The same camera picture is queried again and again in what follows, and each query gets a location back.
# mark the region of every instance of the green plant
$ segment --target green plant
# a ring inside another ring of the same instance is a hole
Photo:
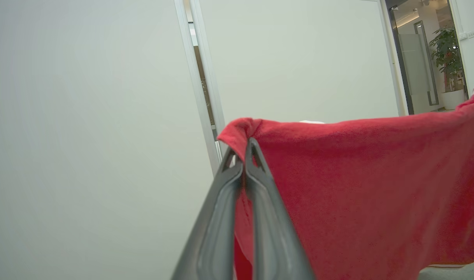
[[[431,56],[436,62],[436,67],[441,66],[439,70],[445,73],[445,79],[453,78],[456,80],[458,76],[462,75],[463,67],[460,61],[455,28],[440,28],[433,34],[439,34],[429,42],[429,46],[435,48]]]

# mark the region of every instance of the doorway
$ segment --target doorway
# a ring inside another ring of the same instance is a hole
[[[468,99],[448,0],[385,0],[410,115],[448,112]]]

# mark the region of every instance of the plant pot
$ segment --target plant pot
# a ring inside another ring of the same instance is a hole
[[[443,92],[439,94],[439,103],[445,107],[446,110],[454,110],[456,106],[465,101],[463,90],[455,90],[450,92]]]

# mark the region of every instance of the potted plant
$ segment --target potted plant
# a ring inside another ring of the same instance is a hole
[[[463,66],[460,61],[458,40],[454,27],[440,28],[434,32],[439,34],[429,46],[436,67],[445,75],[445,92],[439,94],[440,103],[446,110],[453,110],[465,101],[463,92]]]

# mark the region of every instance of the red garment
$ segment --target red garment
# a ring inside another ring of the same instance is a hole
[[[243,158],[249,137],[318,279],[410,280],[430,264],[474,262],[474,96],[452,113],[338,124],[237,119],[219,139]],[[253,263],[245,195],[235,235]],[[242,258],[236,266],[251,275]]]

